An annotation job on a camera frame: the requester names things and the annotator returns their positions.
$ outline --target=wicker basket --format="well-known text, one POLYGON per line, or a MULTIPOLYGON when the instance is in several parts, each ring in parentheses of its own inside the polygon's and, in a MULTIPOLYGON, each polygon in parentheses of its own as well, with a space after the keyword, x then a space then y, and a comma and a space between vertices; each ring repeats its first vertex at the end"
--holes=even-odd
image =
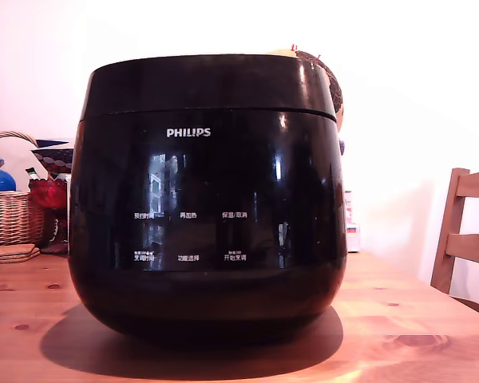
MULTIPOLYGON (((0 138, 18 137, 37 147, 30 136, 18 132, 0 132, 0 138)), ((0 191, 0 245, 34 243, 41 245, 53 238, 55 218, 37 205, 27 192, 0 191)))

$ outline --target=wooden chair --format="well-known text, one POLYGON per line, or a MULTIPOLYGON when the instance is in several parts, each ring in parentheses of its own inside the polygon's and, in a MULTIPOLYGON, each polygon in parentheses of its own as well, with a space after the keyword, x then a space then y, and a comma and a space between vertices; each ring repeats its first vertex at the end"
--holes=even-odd
MULTIPOLYGON (((479 198, 479 172, 470 174, 469 169, 455 168, 450 177, 431 277, 431 286, 446 294, 450 291, 455 258, 479 263, 479 234, 459 234, 465 197, 479 198)), ((479 303, 463 298, 455 299, 479 312, 479 303)))

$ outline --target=red object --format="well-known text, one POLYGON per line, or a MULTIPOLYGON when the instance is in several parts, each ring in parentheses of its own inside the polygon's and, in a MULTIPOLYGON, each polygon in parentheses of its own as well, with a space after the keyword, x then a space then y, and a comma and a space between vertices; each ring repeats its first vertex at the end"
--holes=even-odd
POLYGON ((67 240, 67 182, 64 180, 30 180, 30 195, 41 207, 57 219, 57 234, 42 254, 66 255, 67 240))

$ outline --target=wooden table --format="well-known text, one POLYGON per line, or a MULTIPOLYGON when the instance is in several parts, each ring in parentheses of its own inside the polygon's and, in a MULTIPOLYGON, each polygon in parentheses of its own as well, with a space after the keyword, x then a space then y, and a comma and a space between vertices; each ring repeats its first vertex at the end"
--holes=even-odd
POLYGON ((373 256, 352 254, 333 307, 289 344, 158 349, 81 306, 65 259, 0 265, 0 382, 479 382, 479 314, 373 256))

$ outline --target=glossy black surface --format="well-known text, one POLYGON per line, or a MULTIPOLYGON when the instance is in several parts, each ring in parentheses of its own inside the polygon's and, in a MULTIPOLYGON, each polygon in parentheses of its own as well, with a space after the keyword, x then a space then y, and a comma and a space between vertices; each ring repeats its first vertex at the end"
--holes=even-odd
POLYGON ((310 111, 335 120, 323 68, 268 54, 153 57, 105 65, 89 81, 82 120, 184 109, 310 111))
POLYGON ((227 109, 101 116, 81 123, 74 156, 70 270, 108 326, 261 340, 330 305, 346 263, 334 121, 227 109), (167 137, 176 128, 201 134, 167 137))

